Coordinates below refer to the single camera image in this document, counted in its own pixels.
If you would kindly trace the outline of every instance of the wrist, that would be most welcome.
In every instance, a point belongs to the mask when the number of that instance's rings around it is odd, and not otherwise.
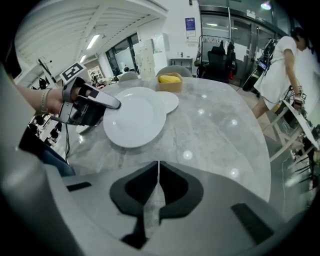
[[[48,92],[46,107],[48,113],[50,114],[59,114],[62,107],[62,90],[61,89],[52,89]]]

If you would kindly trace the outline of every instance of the ceiling light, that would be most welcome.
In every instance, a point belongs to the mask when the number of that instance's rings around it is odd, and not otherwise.
[[[86,56],[87,56],[87,55],[83,55],[83,56],[81,57],[80,63],[84,62]]]
[[[265,10],[270,10],[271,9],[271,5],[269,2],[264,2],[261,4],[261,8],[265,9]]]
[[[99,36],[100,36],[99,34],[96,34],[96,35],[91,39],[91,42],[89,43],[88,47],[86,48],[87,50],[90,49],[90,48],[94,45],[95,41],[98,39]]]

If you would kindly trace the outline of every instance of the white plate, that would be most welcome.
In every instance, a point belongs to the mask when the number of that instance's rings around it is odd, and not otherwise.
[[[168,91],[157,91],[157,94],[162,98],[166,113],[169,114],[171,111],[174,111],[179,105],[179,98],[172,92]]]
[[[77,125],[75,131],[79,134],[85,132],[90,126],[89,125]]]
[[[154,90],[133,87],[115,97],[121,101],[120,109],[106,108],[103,117],[104,131],[113,143],[136,148],[160,133],[167,114],[163,100]]]

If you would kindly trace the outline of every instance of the woman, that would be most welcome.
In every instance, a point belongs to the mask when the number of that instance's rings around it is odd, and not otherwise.
[[[309,39],[301,27],[296,27],[291,36],[284,36],[279,40],[273,52],[271,66],[254,85],[261,95],[252,109],[256,118],[283,100],[290,85],[294,91],[294,108],[301,108],[302,100],[294,66],[298,50],[304,51],[307,47]]]

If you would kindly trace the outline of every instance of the person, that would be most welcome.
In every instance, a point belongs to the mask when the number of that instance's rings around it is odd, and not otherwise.
[[[124,73],[128,72],[129,68],[126,66],[126,67],[124,67],[123,71],[124,71]],[[124,73],[117,75],[116,78],[120,79],[120,77],[122,77],[124,75]]]
[[[297,110],[301,108],[301,92],[294,66],[298,50],[304,51],[307,47],[309,39],[301,27],[293,29],[291,36],[282,37],[276,44],[269,69],[254,85],[260,92],[260,99],[252,109],[256,118],[283,100],[290,85],[294,91],[294,108]]]
[[[35,110],[35,115],[43,115],[45,113],[60,113],[64,103],[62,88],[33,90],[30,88],[20,87],[15,84],[14,78],[16,78],[22,70],[17,59],[14,43],[12,44],[4,68],[17,90]],[[80,89],[80,87],[74,87],[71,90],[71,99],[73,101],[77,100]],[[91,90],[88,89],[85,93],[86,96],[88,96],[90,92]],[[46,101],[43,103],[42,99],[44,93],[46,93]],[[40,140],[29,127],[27,127],[24,131],[19,148],[36,155],[44,164],[55,166],[62,177],[75,175],[74,170],[68,165],[66,160],[64,160],[45,142]]]

